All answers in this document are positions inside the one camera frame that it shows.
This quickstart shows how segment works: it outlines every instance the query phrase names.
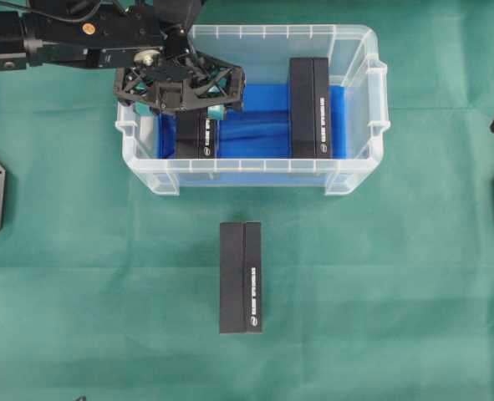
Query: green cloth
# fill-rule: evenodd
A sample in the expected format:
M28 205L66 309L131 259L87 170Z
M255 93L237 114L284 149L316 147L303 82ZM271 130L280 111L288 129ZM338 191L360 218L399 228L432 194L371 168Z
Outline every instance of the green cloth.
M121 158L112 72L0 74L0 400L494 399L494 0L211 0L198 22L370 26L384 161L345 197L159 197ZM218 334L221 221L262 222L263 335Z

